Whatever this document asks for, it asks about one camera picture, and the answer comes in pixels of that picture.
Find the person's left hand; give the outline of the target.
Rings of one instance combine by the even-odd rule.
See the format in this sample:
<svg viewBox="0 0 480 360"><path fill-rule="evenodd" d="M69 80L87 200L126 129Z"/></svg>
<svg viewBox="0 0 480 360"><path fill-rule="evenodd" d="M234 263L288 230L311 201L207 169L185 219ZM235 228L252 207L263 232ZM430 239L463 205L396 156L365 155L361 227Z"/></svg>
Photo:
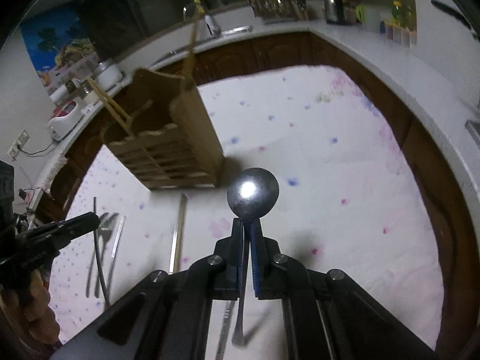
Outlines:
<svg viewBox="0 0 480 360"><path fill-rule="evenodd" d="M28 302L24 306L20 305L16 292L1 290L1 310L14 333L21 339L32 338L45 345L57 343L60 333L55 312L49 303L50 293L38 270L30 275Z"/></svg>

